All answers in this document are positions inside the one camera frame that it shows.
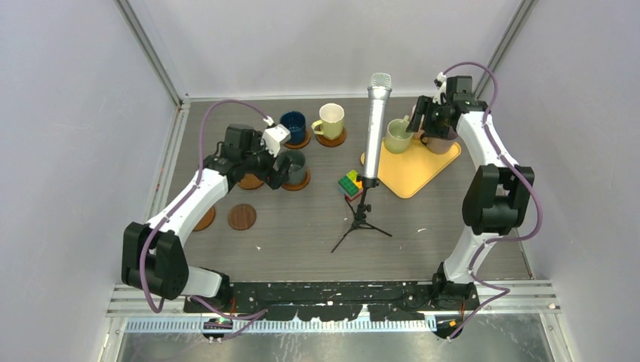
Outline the dark green mug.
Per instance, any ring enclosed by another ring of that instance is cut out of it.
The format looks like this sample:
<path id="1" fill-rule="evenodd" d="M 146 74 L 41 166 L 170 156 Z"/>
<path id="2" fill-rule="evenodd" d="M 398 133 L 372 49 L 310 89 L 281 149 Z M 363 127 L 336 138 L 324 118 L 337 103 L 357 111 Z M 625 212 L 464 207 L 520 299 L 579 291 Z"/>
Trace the dark green mug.
<path id="1" fill-rule="evenodd" d="M 280 167 L 286 158 L 289 158 L 291 165 L 288 170 L 288 180 L 285 184 L 299 185 L 306 179 L 306 157 L 305 155 L 296 149 L 290 149 L 281 153 L 276 161 L 276 167 Z"/>

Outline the light green mug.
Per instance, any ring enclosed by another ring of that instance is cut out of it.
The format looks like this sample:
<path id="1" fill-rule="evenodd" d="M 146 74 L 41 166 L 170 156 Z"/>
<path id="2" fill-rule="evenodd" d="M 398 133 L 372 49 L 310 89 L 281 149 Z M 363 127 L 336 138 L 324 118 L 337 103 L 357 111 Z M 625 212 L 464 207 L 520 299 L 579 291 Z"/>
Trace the light green mug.
<path id="1" fill-rule="evenodd" d="M 392 154 L 405 152 L 411 144 L 412 132 L 407 132 L 409 116 L 391 120 L 387 125 L 386 135 L 383 139 L 385 149 Z"/>

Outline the dark blue mug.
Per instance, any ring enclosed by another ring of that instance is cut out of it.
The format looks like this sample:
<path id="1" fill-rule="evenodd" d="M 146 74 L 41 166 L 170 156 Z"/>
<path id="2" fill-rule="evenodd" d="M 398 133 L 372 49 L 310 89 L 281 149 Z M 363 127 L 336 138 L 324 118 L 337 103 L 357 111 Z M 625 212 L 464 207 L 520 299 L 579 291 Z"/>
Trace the dark blue mug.
<path id="1" fill-rule="evenodd" d="M 306 139 L 306 118 L 303 113 L 298 111 L 286 112 L 280 117 L 279 122 L 290 132 L 289 145 L 300 145 Z"/>

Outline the dark walnut wooden coaster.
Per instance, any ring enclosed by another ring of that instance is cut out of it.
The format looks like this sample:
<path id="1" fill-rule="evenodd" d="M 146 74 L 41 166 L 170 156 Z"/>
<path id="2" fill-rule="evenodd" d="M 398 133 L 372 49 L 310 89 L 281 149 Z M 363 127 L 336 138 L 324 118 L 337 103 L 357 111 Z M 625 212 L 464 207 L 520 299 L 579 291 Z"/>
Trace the dark walnut wooden coaster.
<path id="1" fill-rule="evenodd" d="M 237 204 L 227 216 L 228 225 L 237 231 L 251 228 L 257 220 L 257 211 L 250 204 Z"/>

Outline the yellow tray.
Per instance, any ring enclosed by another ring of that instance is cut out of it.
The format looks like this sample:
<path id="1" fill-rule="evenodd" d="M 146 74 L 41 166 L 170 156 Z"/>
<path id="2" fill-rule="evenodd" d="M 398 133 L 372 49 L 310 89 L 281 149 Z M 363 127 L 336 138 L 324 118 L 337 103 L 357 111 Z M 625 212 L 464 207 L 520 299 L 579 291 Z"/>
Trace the yellow tray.
<path id="1" fill-rule="evenodd" d="M 408 199 L 443 171 L 461 153 L 454 142 L 444 154 L 431 152 L 419 140 L 412 140 L 400 154 L 389 152 L 381 143 L 378 180 L 396 196 Z"/>

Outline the cream yellow mug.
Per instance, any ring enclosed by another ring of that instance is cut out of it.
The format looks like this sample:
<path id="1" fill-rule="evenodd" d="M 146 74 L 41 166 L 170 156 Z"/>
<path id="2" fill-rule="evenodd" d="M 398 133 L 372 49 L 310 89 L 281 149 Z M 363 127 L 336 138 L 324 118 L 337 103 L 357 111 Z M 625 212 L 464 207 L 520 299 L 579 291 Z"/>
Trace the cream yellow mug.
<path id="1" fill-rule="evenodd" d="M 319 120 L 312 123 L 312 131 L 315 135 L 327 140 L 337 139 L 343 132 L 343 120 L 345 112 L 342 106 L 336 103 L 324 104 L 318 111 Z"/>

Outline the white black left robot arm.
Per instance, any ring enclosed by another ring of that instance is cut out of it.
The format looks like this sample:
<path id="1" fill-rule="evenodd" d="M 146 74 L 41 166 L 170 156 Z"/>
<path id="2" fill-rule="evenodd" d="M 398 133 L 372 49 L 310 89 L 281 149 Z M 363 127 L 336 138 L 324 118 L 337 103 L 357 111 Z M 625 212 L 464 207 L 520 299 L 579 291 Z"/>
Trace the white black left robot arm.
<path id="1" fill-rule="evenodd" d="M 227 277 L 188 265 L 184 246 L 198 222 L 245 175 L 254 175 L 272 189 L 288 181 L 291 162 L 274 164 L 290 137 L 280 124 L 263 131 L 243 124 L 228 126 L 216 153 L 201 159 L 192 180 L 164 210 L 125 228 L 122 282 L 169 300 L 201 296 L 210 310 L 225 311 L 232 300 Z"/>

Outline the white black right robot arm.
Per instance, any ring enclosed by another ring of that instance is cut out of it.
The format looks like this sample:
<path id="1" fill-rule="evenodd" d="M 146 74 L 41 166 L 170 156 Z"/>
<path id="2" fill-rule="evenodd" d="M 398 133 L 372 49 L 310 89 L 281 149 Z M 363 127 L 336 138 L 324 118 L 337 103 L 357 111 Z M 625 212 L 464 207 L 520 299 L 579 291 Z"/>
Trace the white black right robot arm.
<path id="1" fill-rule="evenodd" d="M 489 105 L 472 92 L 471 77 L 449 78 L 440 73 L 434 83 L 438 93 L 418 98 L 407 129 L 420 132 L 421 143 L 429 148 L 461 139 L 476 168 L 463 199 L 465 228 L 432 278 L 428 303 L 446 310 L 470 305 L 475 294 L 472 275 L 491 250 L 493 239 L 508 235 L 524 221 L 534 172 L 519 165 L 506 150 Z"/>

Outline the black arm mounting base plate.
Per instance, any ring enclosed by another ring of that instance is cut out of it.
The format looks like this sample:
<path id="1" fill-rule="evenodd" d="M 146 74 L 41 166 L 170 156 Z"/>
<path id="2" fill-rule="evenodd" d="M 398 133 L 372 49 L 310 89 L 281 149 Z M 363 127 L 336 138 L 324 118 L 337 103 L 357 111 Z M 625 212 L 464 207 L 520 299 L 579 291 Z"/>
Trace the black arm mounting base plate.
<path id="1" fill-rule="evenodd" d="M 236 282 L 211 298 L 188 299 L 186 313 L 223 312 L 249 316 L 265 311 L 267 321 L 353 321 L 368 312 L 372 321 L 415 321 L 420 313 L 461 316 L 479 305 L 471 284 L 429 281 Z"/>

